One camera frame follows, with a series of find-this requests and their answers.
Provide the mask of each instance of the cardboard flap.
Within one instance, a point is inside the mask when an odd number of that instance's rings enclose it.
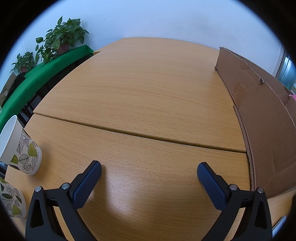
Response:
[[[295,187],[296,128],[284,105],[289,103],[289,97],[280,98],[255,72],[254,66],[251,68],[228,49],[220,48],[215,69],[244,125],[243,135],[250,148],[248,158],[254,175],[252,189],[262,187],[269,198]]]
[[[275,77],[273,77],[270,73],[260,68],[258,65],[254,64],[250,60],[246,59],[238,55],[237,53],[232,52],[240,59],[244,60],[250,68],[252,68],[262,79],[264,82],[268,83],[269,86],[273,89],[273,91],[277,94],[283,104],[286,106],[294,124],[296,123],[296,101],[290,97],[292,94],[281,82],[279,82]]]

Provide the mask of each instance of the blue rubber pad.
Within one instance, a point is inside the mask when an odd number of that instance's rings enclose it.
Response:
[[[72,206],[74,209],[82,208],[84,206],[93,188],[98,182],[101,173],[102,166],[99,162],[97,162],[73,192]]]
[[[202,163],[197,167],[197,177],[209,195],[215,208],[218,210],[224,210],[226,207],[226,195]]]

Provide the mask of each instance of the paper cup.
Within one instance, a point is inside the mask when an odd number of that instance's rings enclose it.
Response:
[[[0,134],[0,161],[24,173],[34,175],[40,167],[41,160],[41,149],[14,115]]]
[[[0,178],[0,185],[0,199],[8,216],[15,218],[25,218],[27,210],[26,202],[22,192],[2,178]]]

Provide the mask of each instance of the green table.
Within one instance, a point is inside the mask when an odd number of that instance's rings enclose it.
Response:
[[[41,63],[25,75],[25,80],[15,89],[13,94],[2,107],[0,114],[0,131],[2,131],[6,122],[13,116],[18,115],[21,109],[30,101],[35,93],[53,76],[63,70],[65,67],[93,53],[93,50],[87,45],[71,49],[67,53],[58,56],[47,64]]]

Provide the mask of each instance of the potted plant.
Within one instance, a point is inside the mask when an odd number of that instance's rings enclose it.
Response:
[[[74,47],[76,41],[84,42],[84,34],[89,34],[88,31],[80,26],[80,18],[70,19],[62,23],[62,17],[57,22],[54,29],[47,31],[45,39],[43,37],[36,38],[38,44],[43,43],[40,47],[37,44],[35,61],[43,58],[43,62],[47,63],[50,59],[55,59],[69,50],[69,46]]]
[[[17,70],[19,73],[27,73],[36,66],[32,52],[26,52],[23,56],[20,56],[20,54],[18,54],[17,61],[16,63],[12,63],[11,65],[13,64],[15,65],[15,67],[11,71]]]

